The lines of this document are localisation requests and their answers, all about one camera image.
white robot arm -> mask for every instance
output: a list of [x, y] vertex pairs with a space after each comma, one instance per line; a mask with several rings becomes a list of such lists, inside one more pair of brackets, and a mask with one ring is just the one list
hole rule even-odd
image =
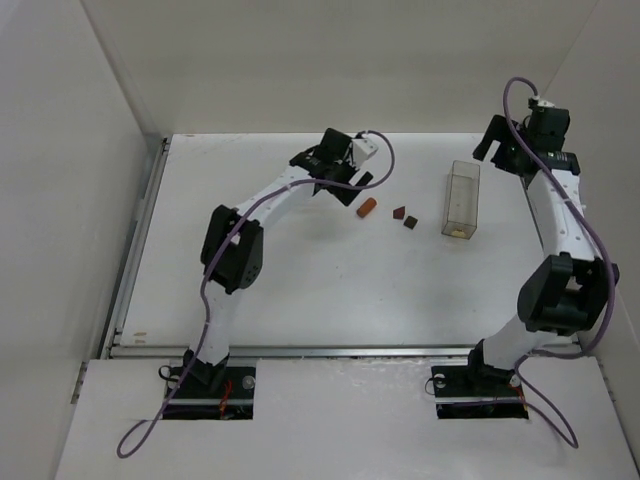
[[[560, 196], [549, 177], [523, 151], [505, 117], [494, 116], [473, 156], [483, 160], [491, 143], [500, 142], [491, 161], [522, 178], [545, 260], [521, 288], [517, 313], [471, 351], [467, 376], [472, 383], [511, 382], [519, 359], [556, 336], [590, 330], [607, 301], [603, 259], [568, 206], [571, 202], [583, 214], [578, 160], [573, 153], [562, 151], [569, 112], [539, 98], [530, 99], [529, 108], [528, 124], [514, 125], [569, 199]], [[615, 282], [618, 276], [614, 264]]]
[[[351, 138], [328, 129], [319, 145], [293, 158], [289, 166], [268, 187], [233, 209], [221, 205], [213, 212], [201, 254], [205, 271], [231, 228], [257, 200], [299, 180], [320, 179], [347, 183], [377, 150], [378, 147], [369, 138]], [[356, 185], [367, 185], [372, 178], [367, 172]], [[253, 284], [262, 269], [264, 236], [284, 215], [321, 190], [327, 190], [344, 205], [349, 205], [359, 193], [357, 190], [313, 183], [292, 186], [254, 210], [224, 251], [211, 274], [212, 281], [206, 287], [214, 315], [203, 346], [190, 370], [190, 375], [206, 388], [215, 390], [222, 380], [229, 355], [231, 326], [243, 290]], [[184, 365], [192, 359], [198, 343], [199, 338], [194, 340], [185, 353]]]

small wooden block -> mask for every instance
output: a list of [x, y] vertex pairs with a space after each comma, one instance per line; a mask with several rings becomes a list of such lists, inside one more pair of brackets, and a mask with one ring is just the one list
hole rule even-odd
[[375, 198], [369, 197], [364, 201], [364, 203], [362, 205], [360, 205], [360, 208], [358, 210], [356, 210], [356, 213], [358, 214], [358, 216], [360, 218], [364, 218], [367, 215], [369, 215], [371, 210], [376, 208], [377, 204], [378, 204], [378, 202], [376, 202]]
[[418, 223], [418, 219], [409, 215], [407, 219], [404, 221], [403, 225], [413, 230], [413, 228], [416, 226], [417, 223]]
[[398, 207], [393, 211], [393, 218], [395, 218], [396, 220], [402, 220], [404, 218], [404, 214], [405, 214], [405, 207]]

red component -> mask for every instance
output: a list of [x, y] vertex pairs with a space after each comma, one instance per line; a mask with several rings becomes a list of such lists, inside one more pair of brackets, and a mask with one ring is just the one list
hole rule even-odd
[[405, 212], [405, 207], [404, 205], [402, 207], [398, 207], [393, 211], [393, 218], [395, 218], [396, 220], [402, 220], [404, 219], [404, 214]]
[[232, 391], [233, 383], [231, 383], [231, 380], [227, 380], [227, 383], [224, 386], [224, 397], [222, 397], [222, 399], [220, 400], [220, 404], [218, 405], [218, 408], [220, 409], [220, 420], [222, 420], [224, 411], [227, 409], [227, 402], [229, 401], [229, 396], [231, 395]]

white table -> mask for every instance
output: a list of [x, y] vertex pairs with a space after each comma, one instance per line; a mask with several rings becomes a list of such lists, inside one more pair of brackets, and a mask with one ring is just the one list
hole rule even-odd
[[[275, 178], [315, 134], [176, 135], [160, 184], [120, 339], [185, 346], [201, 327], [200, 250], [211, 212]], [[478, 134], [393, 134], [397, 168], [349, 208], [323, 192], [265, 239], [264, 269], [246, 291], [232, 343], [244, 346], [473, 345], [515, 312], [542, 260], [517, 177], [482, 165], [478, 230], [441, 235], [446, 175], [471, 159]], [[366, 165], [376, 178], [380, 153]], [[374, 196], [365, 219], [355, 210]], [[393, 220], [406, 205], [415, 230]]]
[[523, 366], [573, 425], [578, 450], [533, 413], [438, 420], [423, 390], [427, 360], [267, 360], [258, 363], [253, 420], [161, 421], [135, 456], [119, 460], [120, 437], [161, 402], [160, 364], [89, 364], [57, 480], [638, 478], [593, 358]]

transparent container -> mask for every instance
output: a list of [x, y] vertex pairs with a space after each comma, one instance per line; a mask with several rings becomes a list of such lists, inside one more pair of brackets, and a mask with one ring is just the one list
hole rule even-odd
[[455, 161], [447, 179], [442, 233], [469, 239], [478, 228], [480, 165]]

